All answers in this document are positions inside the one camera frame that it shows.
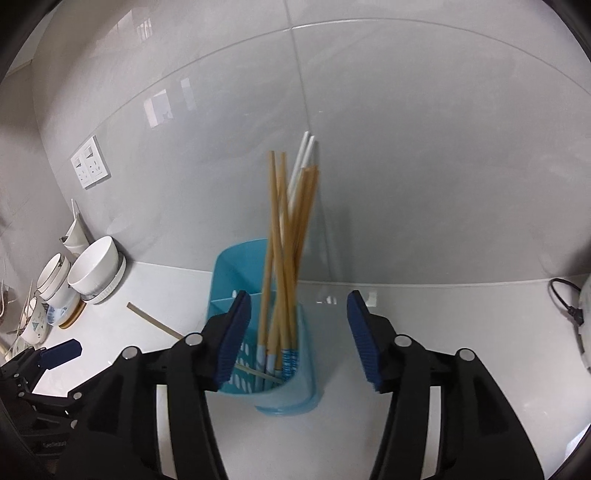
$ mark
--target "wooden chopstick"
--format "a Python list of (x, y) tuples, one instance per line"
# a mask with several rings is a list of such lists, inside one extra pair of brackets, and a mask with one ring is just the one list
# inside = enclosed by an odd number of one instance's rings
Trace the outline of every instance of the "wooden chopstick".
[(285, 262), (285, 300), (287, 303), (286, 308), (286, 321), (289, 327), (290, 333), (290, 347), (291, 349), (297, 348), (297, 324), (296, 324), (296, 292), (295, 292), (295, 278), (294, 278), (294, 255), (293, 255), (293, 240), (292, 240), (292, 229), (290, 226), (289, 210), (287, 204), (287, 172), (286, 172), (286, 153), (281, 153), (281, 164), (280, 174), (281, 178), (281, 210), (283, 216), (283, 260)]
[(248, 368), (248, 367), (241, 365), (241, 364), (235, 364), (234, 367), (237, 368), (238, 370), (242, 370), (243, 372), (246, 372), (247, 374), (255, 375), (256, 377), (261, 377), (264, 380), (268, 380), (269, 382), (274, 382), (279, 385), (281, 385), (283, 383), (283, 380), (281, 380), (280, 378), (264, 374), (263, 372), (259, 372), (258, 370), (253, 370), (252, 368)]
[(306, 197), (304, 206), (302, 208), (302, 217), (300, 221), (300, 229), (298, 232), (298, 240), (297, 240), (297, 247), (295, 251), (295, 275), (297, 276), (300, 272), (300, 262), (301, 256), (304, 251), (304, 243), (306, 241), (306, 233), (308, 230), (308, 223), (310, 220), (310, 212), (312, 211), (312, 206), (314, 205), (314, 197), (316, 195), (316, 187), (318, 185), (318, 176), (319, 171), (318, 167), (310, 167), (311, 168), (311, 178), (309, 178), (308, 185), (306, 185)]
[(182, 338), (184, 338), (184, 335), (181, 335), (178, 332), (175, 332), (174, 330), (172, 330), (172, 328), (167, 327), (165, 324), (160, 323), (158, 320), (156, 320), (154, 317), (148, 315), (146, 312), (144, 312), (143, 310), (137, 308), (133, 303), (128, 303), (127, 304), (127, 308), (129, 308), (129, 310), (131, 310), (133, 313), (135, 313), (136, 315), (142, 317), (144, 320), (147, 320), (148, 322), (150, 322), (152, 325), (154, 325), (155, 327), (158, 327), (160, 330), (162, 330), (163, 332), (168, 333), (169, 335), (175, 337), (177, 340), (181, 340)]
[(273, 270), (272, 230), (269, 231), (267, 252), (265, 253), (265, 269), (263, 270), (261, 311), (259, 314), (257, 345), (267, 345), (267, 318), (269, 316), (269, 302), (271, 301), (271, 280)]
[[(272, 212), (272, 228), (273, 228), (273, 256), (275, 258), (275, 276), (277, 277), (277, 297), (275, 299), (275, 308), (279, 308), (277, 320), (279, 321), (279, 339), (282, 350), (289, 350), (290, 337), (289, 325), (287, 317), (287, 292), (285, 288), (285, 261), (284, 252), (281, 245), (281, 227), (279, 217), (279, 196), (285, 195), (283, 188), (277, 185), (277, 171), (275, 168), (275, 152), (269, 157), (271, 163), (271, 212)], [(284, 171), (281, 172), (281, 177), (284, 177)]]
[(298, 177), (297, 186), (295, 188), (294, 204), (291, 206), (290, 211), (291, 238), (294, 241), (294, 251), (296, 247), (295, 241), (298, 238), (298, 228), (301, 218), (301, 207), (304, 201), (304, 186), (306, 183), (306, 178), (307, 172), (302, 169)]

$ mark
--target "blue plastic utensil holder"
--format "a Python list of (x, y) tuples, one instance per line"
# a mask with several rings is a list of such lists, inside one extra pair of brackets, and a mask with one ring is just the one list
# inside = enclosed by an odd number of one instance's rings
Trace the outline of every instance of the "blue plastic utensil holder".
[[(251, 240), (224, 250), (217, 258), (209, 294), (207, 318), (219, 313), (226, 313), (233, 302), (233, 297), (239, 290), (245, 290), (251, 295), (251, 321), (243, 343), (248, 346), (246, 346), (246, 351), (243, 349), (239, 355), (247, 363), (248, 358), (251, 358), (250, 365), (254, 365), (256, 355), (261, 283), (266, 251), (267, 239)], [(232, 372), (232, 383), (226, 382), (219, 392), (240, 396), (252, 403), (257, 410), (268, 415), (298, 415), (314, 409), (318, 405), (319, 395), (316, 387), (310, 335), (301, 305), (297, 307), (297, 323), (299, 365), (293, 377), (283, 385), (271, 390), (249, 393), (249, 391), (245, 391), (244, 383), (242, 384), (243, 388), (237, 388), (236, 383), (241, 382), (245, 377), (254, 379), (254, 376), (235, 368)]]

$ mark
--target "wall socket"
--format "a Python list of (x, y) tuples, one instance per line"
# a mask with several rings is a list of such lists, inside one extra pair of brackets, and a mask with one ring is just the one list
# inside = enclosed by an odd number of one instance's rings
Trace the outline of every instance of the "wall socket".
[(84, 188), (108, 175), (94, 135), (80, 147), (80, 150), (74, 154), (70, 161)]

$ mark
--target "ceramic bowl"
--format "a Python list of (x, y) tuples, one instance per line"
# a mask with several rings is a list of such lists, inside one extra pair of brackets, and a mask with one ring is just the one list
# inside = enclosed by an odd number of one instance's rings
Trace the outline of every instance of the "ceramic bowl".
[(51, 283), (45, 289), (44, 292), (39, 292), (39, 295), (43, 300), (48, 301), (51, 297), (53, 297), (55, 295), (57, 290), (65, 282), (65, 280), (68, 276), (68, 273), (70, 272), (70, 267), (71, 267), (70, 261), (66, 257), (64, 257), (64, 262), (62, 263), (60, 269), (58, 270), (56, 277), (51, 281)]
[(54, 280), (63, 263), (64, 256), (62, 254), (55, 254), (47, 265), (41, 271), (41, 275), (37, 279), (37, 290), (43, 293), (47, 290), (49, 284)]
[(68, 283), (81, 294), (92, 295), (113, 280), (118, 263), (115, 242), (110, 236), (104, 236), (84, 250), (74, 262)]
[(57, 291), (46, 302), (55, 309), (60, 309), (72, 303), (75, 297), (80, 299), (80, 294), (64, 279)]

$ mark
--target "wooden stick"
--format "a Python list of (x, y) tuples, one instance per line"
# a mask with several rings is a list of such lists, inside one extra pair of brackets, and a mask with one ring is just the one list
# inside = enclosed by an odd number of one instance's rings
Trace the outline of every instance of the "wooden stick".
[(306, 196), (306, 205), (303, 208), (302, 212), (302, 220), (300, 222), (300, 231), (299, 231), (299, 238), (297, 241), (297, 250), (295, 252), (295, 274), (297, 275), (300, 272), (300, 262), (301, 256), (304, 252), (304, 243), (306, 241), (306, 233), (308, 231), (308, 222), (310, 220), (310, 213), (312, 211), (312, 206), (314, 205), (314, 197), (316, 195), (316, 187), (318, 185), (318, 176), (320, 172), (318, 171), (318, 167), (312, 167), (312, 178), (310, 181), (309, 189)]
[(287, 206), (287, 173), (286, 173), (286, 153), (281, 153), (280, 177), (281, 177), (281, 210), (283, 216), (283, 260), (285, 262), (285, 299), (287, 302), (286, 321), (290, 333), (290, 347), (297, 348), (297, 323), (296, 319), (296, 291), (294, 278), (294, 255), (293, 255), (293, 241), (291, 237), (291, 226), (289, 219), (289, 210)]
[(279, 308), (277, 308), (277, 295), (275, 295), (275, 305), (271, 316), (271, 326), (269, 327), (269, 336), (267, 338), (267, 355), (277, 355), (279, 349)]
[(261, 312), (259, 314), (258, 345), (267, 345), (267, 319), (271, 300), (271, 277), (273, 269), (272, 229), (269, 229), (267, 252), (265, 253), (265, 270), (263, 271)]
[(172, 330), (172, 328), (167, 327), (163, 323), (160, 323), (154, 317), (148, 315), (143, 310), (137, 308), (133, 303), (128, 303), (127, 304), (127, 308), (129, 308), (129, 310), (131, 310), (133, 313), (135, 313), (136, 315), (142, 317), (144, 320), (147, 320), (148, 322), (150, 322), (152, 325), (154, 325), (155, 327), (159, 328), (163, 332), (166, 332), (169, 335), (175, 337), (177, 340), (180, 340), (180, 339), (184, 338), (184, 335), (181, 335), (180, 333), (175, 332), (174, 330)]
[(269, 154), (269, 187), (271, 194), (271, 224), (272, 224), (272, 241), (273, 241), (273, 257), (275, 264), (275, 276), (277, 278), (277, 295), (275, 296), (275, 309), (277, 310), (277, 322), (280, 328), (281, 348), (288, 349), (289, 330), (285, 318), (286, 298), (285, 298), (285, 271), (283, 252), (281, 249), (281, 229), (279, 221), (279, 202), (277, 189), (277, 171), (275, 169), (275, 152)]
[(291, 224), (291, 238), (294, 241), (294, 252), (296, 247), (296, 241), (298, 238), (298, 230), (300, 227), (300, 218), (301, 218), (301, 208), (304, 203), (304, 193), (305, 193), (305, 186), (306, 181), (308, 178), (307, 170), (302, 170), (300, 176), (298, 178), (297, 188), (295, 191), (295, 199), (294, 204), (292, 205), (292, 209), (290, 211), (290, 224)]
[(296, 260), (295, 254), (297, 252), (297, 244), (298, 241), (300, 239), (300, 230), (302, 229), (302, 217), (303, 217), (303, 210), (306, 207), (306, 203), (307, 203), (307, 195), (308, 195), (308, 190), (309, 190), (309, 185), (311, 182), (311, 169), (310, 168), (305, 168), (302, 173), (301, 173), (301, 180), (300, 180), (300, 184), (298, 185), (300, 187), (300, 191), (299, 191), (299, 195), (300, 197), (297, 199), (297, 204), (296, 207), (298, 209), (297, 212), (294, 211), (294, 216), (296, 216), (297, 218), (294, 219), (294, 263)]
[(241, 365), (241, 364), (234, 365), (234, 368), (237, 368), (238, 370), (242, 370), (243, 372), (246, 372), (247, 374), (255, 375), (256, 377), (261, 377), (262, 379), (268, 380), (269, 382), (279, 383), (279, 385), (281, 385), (283, 383), (283, 380), (281, 378), (277, 378), (277, 377), (273, 377), (271, 375), (264, 374), (263, 372), (259, 372), (258, 370), (253, 370), (252, 368), (245, 367), (244, 365)]

